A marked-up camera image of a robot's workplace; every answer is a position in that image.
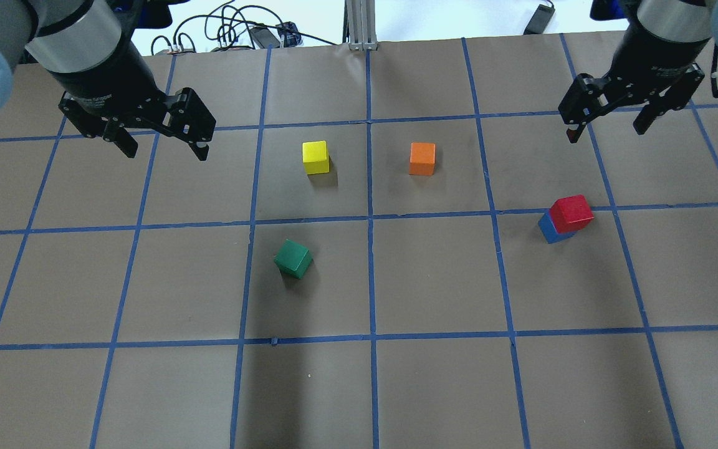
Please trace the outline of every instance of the white floor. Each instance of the white floor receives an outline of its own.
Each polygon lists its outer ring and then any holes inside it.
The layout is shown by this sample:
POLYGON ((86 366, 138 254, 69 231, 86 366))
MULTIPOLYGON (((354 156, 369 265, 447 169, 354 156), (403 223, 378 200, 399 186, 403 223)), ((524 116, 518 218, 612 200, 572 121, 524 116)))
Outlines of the white floor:
MULTIPOLYGON (((207 14, 222 0, 194 0, 171 6, 173 25, 167 29, 137 29, 132 40, 142 54, 151 54, 151 40, 158 34, 172 37, 177 25, 197 14, 207 14)), ((332 42, 342 38, 343 3, 339 0, 262 0, 256 4, 270 8, 285 21, 295 22, 302 33, 313 34, 332 42)), ((595 22, 589 18, 592 0, 553 0, 556 12, 546 33, 575 33, 626 29, 627 21, 595 22)), ((251 0, 237 0, 232 5, 250 5, 251 0)), ((376 2, 376 35, 379 41, 427 41, 455 37, 510 36, 522 34, 541 0, 379 0, 376 2)), ((244 11, 249 21, 275 22, 261 9, 244 11)), ((218 24, 209 22, 214 36, 218 24)), ((204 19, 194 19, 182 30, 189 34, 198 51, 210 51, 216 43, 204 37, 204 19)), ((304 38, 305 46, 322 45, 304 38)), ((156 51, 162 48, 157 43, 156 51)))

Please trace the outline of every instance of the toy block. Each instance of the toy block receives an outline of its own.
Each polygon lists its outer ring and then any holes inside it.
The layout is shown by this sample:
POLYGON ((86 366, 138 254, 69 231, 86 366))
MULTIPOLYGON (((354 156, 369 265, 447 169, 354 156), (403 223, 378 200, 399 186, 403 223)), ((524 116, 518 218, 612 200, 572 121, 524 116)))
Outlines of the toy block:
POLYGON ((586 228, 595 219, 583 195, 561 198, 550 207, 550 219, 558 233, 571 233, 586 228))
POLYGON ((282 273, 301 279, 312 262, 312 255, 307 247, 288 239, 273 259, 282 273))
POLYGON ((304 170, 308 175, 328 173, 328 148, 325 146, 325 140, 304 142, 302 153, 304 170))
POLYGON ((409 174, 431 176, 436 165, 436 144, 411 142, 409 174))
POLYGON ((571 236, 575 236, 575 231, 571 233, 559 233, 555 225, 553 225, 553 221, 550 219, 550 213, 547 212, 539 219, 539 229, 542 230, 542 236, 545 236, 546 241, 551 244, 557 241, 566 241, 566 239, 571 238, 571 236))

